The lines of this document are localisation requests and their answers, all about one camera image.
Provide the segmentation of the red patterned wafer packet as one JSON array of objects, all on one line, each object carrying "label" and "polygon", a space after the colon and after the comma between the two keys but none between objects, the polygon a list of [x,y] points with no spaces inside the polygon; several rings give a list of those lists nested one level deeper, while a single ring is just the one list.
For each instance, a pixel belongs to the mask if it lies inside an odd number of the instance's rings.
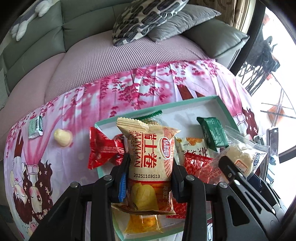
[{"label": "red patterned wafer packet", "polygon": [[[189,175],[202,180],[207,184],[217,185],[224,181],[224,175],[220,168],[216,166],[216,162],[210,157],[204,157],[193,153],[185,153],[185,160],[183,166]],[[186,203],[178,203],[173,198],[173,208],[175,215],[167,215],[166,218],[185,219],[187,212]]]}]

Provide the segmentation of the red snack bag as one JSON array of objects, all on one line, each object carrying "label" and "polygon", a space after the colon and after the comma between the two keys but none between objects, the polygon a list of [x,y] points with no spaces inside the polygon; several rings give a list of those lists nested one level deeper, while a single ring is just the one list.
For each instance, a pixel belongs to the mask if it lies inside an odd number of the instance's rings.
[{"label": "red snack bag", "polygon": [[109,139],[103,132],[95,127],[89,128],[90,155],[88,169],[98,168],[107,162],[118,166],[125,155],[123,134]]}]

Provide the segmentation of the white green snack packet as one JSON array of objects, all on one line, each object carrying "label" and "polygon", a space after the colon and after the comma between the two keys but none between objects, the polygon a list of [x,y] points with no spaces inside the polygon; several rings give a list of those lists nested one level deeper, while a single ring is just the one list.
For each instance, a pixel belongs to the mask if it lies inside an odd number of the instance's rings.
[{"label": "white green snack packet", "polygon": [[216,153],[207,146],[203,138],[175,137],[174,158],[178,165],[184,164],[186,153],[196,154],[209,158],[213,158],[216,155]]}]

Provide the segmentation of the orange swiss roll packet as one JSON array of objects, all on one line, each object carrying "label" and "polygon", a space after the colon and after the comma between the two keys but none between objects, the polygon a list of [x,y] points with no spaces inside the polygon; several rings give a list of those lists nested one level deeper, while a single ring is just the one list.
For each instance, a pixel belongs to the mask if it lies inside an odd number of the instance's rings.
[{"label": "orange swiss roll packet", "polygon": [[171,193],[176,128],[118,118],[130,154],[127,196],[114,207],[136,215],[175,214]]}]

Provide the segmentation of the clear bag yellow bun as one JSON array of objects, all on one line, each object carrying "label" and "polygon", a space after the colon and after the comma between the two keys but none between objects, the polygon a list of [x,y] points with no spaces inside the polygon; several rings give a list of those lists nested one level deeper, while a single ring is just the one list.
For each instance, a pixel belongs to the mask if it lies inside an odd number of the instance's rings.
[{"label": "clear bag yellow bun", "polygon": [[229,126],[225,127],[224,132],[228,147],[214,158],[214,164],[218,166],[219,160],[226,156],[246,178],[251,177],[267,156],[269,146],[249,140]]}]

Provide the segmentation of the yellow cake packet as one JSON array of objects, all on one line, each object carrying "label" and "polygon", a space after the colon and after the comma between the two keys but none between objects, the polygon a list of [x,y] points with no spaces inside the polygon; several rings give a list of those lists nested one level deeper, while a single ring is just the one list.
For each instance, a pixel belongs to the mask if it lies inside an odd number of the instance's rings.
[{"label": "yellow cake packet", "polygon": [[162,226],[157,215],[133,215],[129,216],[129,221],[125,233],[146,233],[162,232]]}]

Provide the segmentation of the dark green small packet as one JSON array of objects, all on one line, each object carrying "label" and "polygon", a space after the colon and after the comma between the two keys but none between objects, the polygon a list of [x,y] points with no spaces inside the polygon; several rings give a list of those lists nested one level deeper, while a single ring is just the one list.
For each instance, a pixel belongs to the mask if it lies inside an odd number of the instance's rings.
[{"label": "dark green small packet", "polygon": [[200,124],[207,146],[217,151],[218,148],[228,147],[228,140],[224,132],[221,122],[215,117],[202,118],[197,117],[197,122]]}]

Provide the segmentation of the green rice cracker packet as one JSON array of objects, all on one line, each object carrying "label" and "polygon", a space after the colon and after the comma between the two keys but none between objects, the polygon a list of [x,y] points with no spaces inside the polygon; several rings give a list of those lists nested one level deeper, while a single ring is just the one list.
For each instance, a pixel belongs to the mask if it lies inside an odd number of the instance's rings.
[{"label": "green rice cracker packet", "polygon": [[143,123],[147,123],[149,125],[161,125],[162,124],[162,110],[154,111],[153,113],[149,113],[146,115],[142,115],[136,117],[135,120],[142,121]]}]

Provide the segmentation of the small yellow pudding cup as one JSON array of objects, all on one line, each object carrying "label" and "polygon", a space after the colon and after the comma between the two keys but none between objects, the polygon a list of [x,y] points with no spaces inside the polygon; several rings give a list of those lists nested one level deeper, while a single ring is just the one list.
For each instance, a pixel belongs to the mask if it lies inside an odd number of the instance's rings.
[{"label": "small yellow pudding cup", "polygon": [[69,147],[73,140],[72,132],[69,130],[56,129],[54,132],[54,139],[62,148]]}]

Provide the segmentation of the pink floral cartoon tablecloth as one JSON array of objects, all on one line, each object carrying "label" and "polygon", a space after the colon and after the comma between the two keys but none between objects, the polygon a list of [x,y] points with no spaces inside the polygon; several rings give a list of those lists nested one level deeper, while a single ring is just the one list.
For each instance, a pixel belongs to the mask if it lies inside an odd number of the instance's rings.
[{"label": "pink floral cartoon tablecloth", "polygon": [[[263,133],[255,101],[235,76],[212,59],[152,64],[115,73],[74,88],[22,117],[10,129],[4,146],[6,198],[17,232],[28,240],[69,184],[92,183],[88,169],[89,128],[100,120],[185,99],[216,95],[239,131]],[[43,118],[43,136],[29,139],[29,121]],[[56,129],[73,140],[62,148]]]}]

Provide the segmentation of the small green white packet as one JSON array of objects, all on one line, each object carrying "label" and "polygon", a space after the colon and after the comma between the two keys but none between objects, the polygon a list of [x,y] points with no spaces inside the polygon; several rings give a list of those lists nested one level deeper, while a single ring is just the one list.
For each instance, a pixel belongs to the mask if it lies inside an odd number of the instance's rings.
[{"label": "small green white packet", "polygon": [[43,118],[41,115],[29,121],[28,138],[34,139],[43,136]]}]

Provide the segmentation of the grey green sofa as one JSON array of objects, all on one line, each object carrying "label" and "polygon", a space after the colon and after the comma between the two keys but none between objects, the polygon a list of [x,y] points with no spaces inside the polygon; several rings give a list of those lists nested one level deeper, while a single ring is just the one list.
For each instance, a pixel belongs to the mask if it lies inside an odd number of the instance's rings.
[{"label": "grey green sofa", "polygon": [[[19,43],[16,54],[9,58],[9,65],[13,65],[30,46],[57,28],[62,30],[62,42],[66,50],[83,39],[103,32],[109,31],[112,35],[116,18],[129,4],[129,1],[56,2],[43,17],[36,18],[29,23],[21,40],[9,42],[9,44]],[[226,67],[230,67],[236,53],[248,41],[245,33],[217,19],[208,20],[179,35],[196,43],[207,58],[215,59]],[[1,80],[8,94],[2,71]]]}]

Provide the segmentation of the black patterned cushion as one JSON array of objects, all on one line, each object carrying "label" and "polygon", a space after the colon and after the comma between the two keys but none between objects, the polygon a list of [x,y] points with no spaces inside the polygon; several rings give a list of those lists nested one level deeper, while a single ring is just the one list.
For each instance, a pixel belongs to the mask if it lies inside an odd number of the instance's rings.
[{"label": "black patterned cushion", "polygon": [[187,0],[132,1],[115,21],[113,45],[118,47],[144,37],[175,16],[187,3]]}]

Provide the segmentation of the plain grey cushion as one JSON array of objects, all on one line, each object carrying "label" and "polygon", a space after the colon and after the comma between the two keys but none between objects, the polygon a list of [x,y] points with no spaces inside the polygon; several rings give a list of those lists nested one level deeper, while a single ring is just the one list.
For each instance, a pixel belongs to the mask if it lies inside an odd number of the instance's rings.
[{"label": "plain grey cushion", "polygon": [[153,28],[147,36],[154,42],[160,42],[220,15],[219,11],[212,8],[186,4],[175,16]]}]

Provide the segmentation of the grey white plush toy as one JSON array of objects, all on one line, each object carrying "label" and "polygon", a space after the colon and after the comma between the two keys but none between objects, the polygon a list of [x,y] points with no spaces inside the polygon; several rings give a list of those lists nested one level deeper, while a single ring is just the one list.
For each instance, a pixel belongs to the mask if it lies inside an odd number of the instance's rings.
[{"label": "grey white plush toy", "polygon": [[17,42],[27,31],[28,24],[35,18],[41,18],[56,3],[56,0],[38,0],[13,23],[10,34]]}]

